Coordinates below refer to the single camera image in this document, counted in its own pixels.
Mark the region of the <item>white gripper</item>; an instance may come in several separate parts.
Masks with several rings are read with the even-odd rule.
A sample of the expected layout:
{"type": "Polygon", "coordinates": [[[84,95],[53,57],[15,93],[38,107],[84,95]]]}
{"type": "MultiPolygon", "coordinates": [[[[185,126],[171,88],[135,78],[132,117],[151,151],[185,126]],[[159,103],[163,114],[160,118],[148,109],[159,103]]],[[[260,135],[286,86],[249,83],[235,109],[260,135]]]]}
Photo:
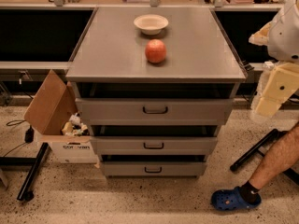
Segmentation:
{"type": "Polygon", "coordinates": [[[287,0],[271,22],[249,38],[250,44],[267,46],[268,54],[280,63],[261,74],[254,113],[271,118],[299,90],[299,0],[287,0]]]}

